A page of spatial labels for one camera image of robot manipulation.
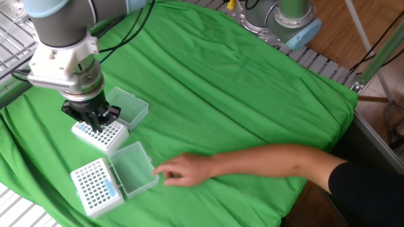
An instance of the human arm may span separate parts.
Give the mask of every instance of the human arm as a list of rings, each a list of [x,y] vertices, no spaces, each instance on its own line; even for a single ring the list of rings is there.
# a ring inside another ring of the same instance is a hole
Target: human arm
[[[227,174],[251,174],[262,177],[304,177],[325,191],[331,172],[345,160],[297,144],[275,144],[240,151],[199,156],[185,153],[158,166],[165,185],[193,186],[208,178]]]

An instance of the finger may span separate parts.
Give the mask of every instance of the finger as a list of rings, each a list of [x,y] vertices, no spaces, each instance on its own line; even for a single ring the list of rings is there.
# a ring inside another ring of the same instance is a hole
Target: finger
[[[165,176],[165,178],[170,178],[172,174],[171,172],[163,171],[163,175]]]
[[[179,165],[174,162],[174,161],[166,161],[165,163],[159,165],[156,167],[156,169],[153,170],[153,175],[157,175],[161,172],[178,172],[179,170]]]
[[[183,186],[183,187],[189,187],[192,186],[187,182],[187,179],[184,177],[174,177],[174,178],[168,178],[164,181],[164,185],[167,186]]]

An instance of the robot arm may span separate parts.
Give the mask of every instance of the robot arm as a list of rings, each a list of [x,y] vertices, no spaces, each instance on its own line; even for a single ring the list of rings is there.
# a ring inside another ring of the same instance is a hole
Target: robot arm
[[[87,27],[140,9],[146,0],[25,0],[24,3],[38,43],[30,61],[29,82],[59,90],[67,99],[62,111],[101,132],[119,117],[121,109],[111,107],[105,100],[104,77],[93,56],[99,53],[98,40]]]

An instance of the human hand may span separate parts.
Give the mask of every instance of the human hand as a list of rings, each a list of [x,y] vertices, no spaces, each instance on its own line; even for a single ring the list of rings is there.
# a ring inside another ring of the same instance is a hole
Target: human hand
[[[190,187],[212,177],[213,158],[191,153],[176,156],[154,169],[153,174],[163,173],[164,185]]]

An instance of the blue tip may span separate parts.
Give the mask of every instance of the blue tip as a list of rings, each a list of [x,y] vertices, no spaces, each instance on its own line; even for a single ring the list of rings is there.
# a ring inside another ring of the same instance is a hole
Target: blue tip
[[[310,40],[312,40],[320,31],[321,28],[321,20],[316,19],[307,25],[303,30],[301,30],[297,35],[291,38],[286,46],[291,48],[292,50],[297,50],[305,46]]]

